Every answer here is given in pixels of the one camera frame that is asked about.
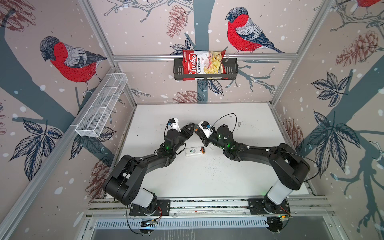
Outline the white remote control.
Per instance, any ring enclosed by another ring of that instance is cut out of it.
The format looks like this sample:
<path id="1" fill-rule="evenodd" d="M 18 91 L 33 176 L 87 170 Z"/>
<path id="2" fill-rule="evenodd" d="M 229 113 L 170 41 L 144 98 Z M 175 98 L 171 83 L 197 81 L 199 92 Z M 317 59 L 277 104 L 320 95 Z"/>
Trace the white remote control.
<path id="1" fill-rule="evenodd" d="M 204 147 L 193 147 L 193 148 L 186 148 L 185 149 L 185 156 L 186 157 L 202 155 L 205 153 L 206 153 L 206 151 L 205 151 Z"/>

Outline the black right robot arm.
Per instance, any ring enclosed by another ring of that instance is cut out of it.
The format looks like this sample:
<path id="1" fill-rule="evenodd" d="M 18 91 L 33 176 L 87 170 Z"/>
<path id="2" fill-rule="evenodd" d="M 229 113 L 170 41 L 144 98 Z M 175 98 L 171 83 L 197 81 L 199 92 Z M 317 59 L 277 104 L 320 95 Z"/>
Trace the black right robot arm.
<path id="1" fill-rule="evenodd" d="M 221 125 L 215 129 L 206 121 L 198 125 L 195 133 L 204 146 L 212 144 L 221 148 L 224 156 L 231 161 L 255 162 L 274 169 L 278 180 L 262 201 L 267 213 L 274 213 L 280 209 L 289 194 L 301 188 L 310 171 L 309 164 L 287 144 L 264 148 L 238 143 L 227 125 Z"/>

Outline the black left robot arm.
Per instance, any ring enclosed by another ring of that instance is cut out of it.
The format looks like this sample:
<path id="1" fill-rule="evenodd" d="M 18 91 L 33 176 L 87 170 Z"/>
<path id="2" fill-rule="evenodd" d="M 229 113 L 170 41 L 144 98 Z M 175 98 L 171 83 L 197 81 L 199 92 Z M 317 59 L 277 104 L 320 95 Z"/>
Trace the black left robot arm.
<path id="1" fill-rule="evenodd" d="M 143 157 L 123 156 L 103 184 L 103 190 L 125 206 L 138 205 L 153 211 L 157 196 L 142 188 L 146 174 L 169 166 L 194 133 L 194 124 L 177 129 L 173 126 L 153 154 Z"/>

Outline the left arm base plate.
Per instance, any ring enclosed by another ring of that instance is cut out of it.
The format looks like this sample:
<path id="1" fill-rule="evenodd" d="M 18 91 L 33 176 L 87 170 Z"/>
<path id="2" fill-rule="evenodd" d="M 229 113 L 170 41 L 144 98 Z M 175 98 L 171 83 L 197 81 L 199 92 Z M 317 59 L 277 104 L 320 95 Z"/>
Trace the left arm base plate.
<path id="1" fill-rule="evenodd" d="M 147 208 L 140 205 L 132 204 L 129 208 L 130 217 L 160 217 L 170 214 L 171 201 L 155 199 Z"/>

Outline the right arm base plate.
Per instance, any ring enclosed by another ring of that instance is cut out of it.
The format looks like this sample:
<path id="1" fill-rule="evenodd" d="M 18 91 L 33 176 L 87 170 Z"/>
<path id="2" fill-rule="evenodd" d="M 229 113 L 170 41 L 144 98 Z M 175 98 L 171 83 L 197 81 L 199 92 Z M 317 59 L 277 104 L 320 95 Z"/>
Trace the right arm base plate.
<path id="1" fill-rule="evenodd" d="M 268 198 L 247 199 L 251 215 L 290 215 L 290 205 L 288 199 L 284 199 L 279 205 L 273 203 Z"/>

